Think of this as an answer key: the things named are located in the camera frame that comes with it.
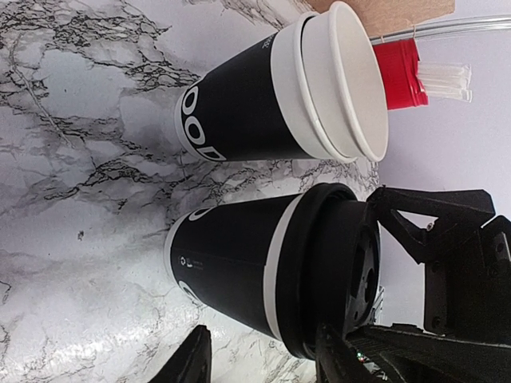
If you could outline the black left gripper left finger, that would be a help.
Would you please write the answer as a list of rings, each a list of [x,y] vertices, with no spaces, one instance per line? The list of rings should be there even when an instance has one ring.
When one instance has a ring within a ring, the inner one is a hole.
[[[149,383],[210,383],[212,381],[211,332],[196,326]]]

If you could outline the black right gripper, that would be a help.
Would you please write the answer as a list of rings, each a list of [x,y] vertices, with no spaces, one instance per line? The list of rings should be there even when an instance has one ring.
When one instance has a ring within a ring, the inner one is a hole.
[[[347,342],[390,382],[509,382],[510,346],[490,343],[510,341],[510,220],[491,195],[382,186],[366,202],[426,263],[425,329],[453,338],[413,325],[364,326]]]

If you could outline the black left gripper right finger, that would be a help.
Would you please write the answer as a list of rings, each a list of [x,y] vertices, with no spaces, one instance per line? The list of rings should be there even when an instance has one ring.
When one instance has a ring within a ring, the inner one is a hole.
[[[315,335],[317,382],[383,382],[380,373],[371,373],[346,343],[343,334],[320,323]]]

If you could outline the black plastic cup lid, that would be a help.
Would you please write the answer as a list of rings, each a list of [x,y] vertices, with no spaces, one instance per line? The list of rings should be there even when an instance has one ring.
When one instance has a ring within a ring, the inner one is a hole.
[[[380,234],[369,205],[344,184],[304,193],[277,267],[277,319],[287,350],[314,359],[320,325],[345,335],[369,323],[379,268]]]

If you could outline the black paper coffee cup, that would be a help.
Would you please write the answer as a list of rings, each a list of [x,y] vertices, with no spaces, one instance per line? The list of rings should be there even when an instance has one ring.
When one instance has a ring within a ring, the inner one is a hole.
[[[256,199],[181,216],[164,243],[170,279],[192,300],[280,339],[277,271],[300,199]]]

